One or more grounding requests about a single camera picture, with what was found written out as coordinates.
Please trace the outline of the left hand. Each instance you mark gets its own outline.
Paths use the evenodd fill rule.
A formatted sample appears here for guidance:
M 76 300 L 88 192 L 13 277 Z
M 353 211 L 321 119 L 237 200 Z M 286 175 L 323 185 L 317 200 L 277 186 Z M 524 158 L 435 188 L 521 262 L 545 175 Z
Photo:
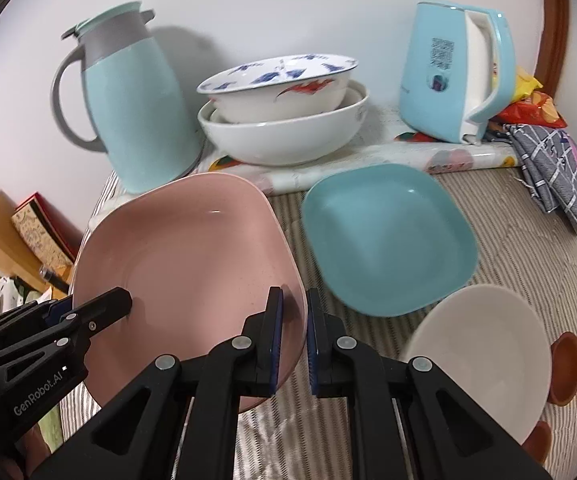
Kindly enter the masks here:
M 52 451 L 35 424 L 10 448 L 0 449 L 0 479 L 29 479 Z

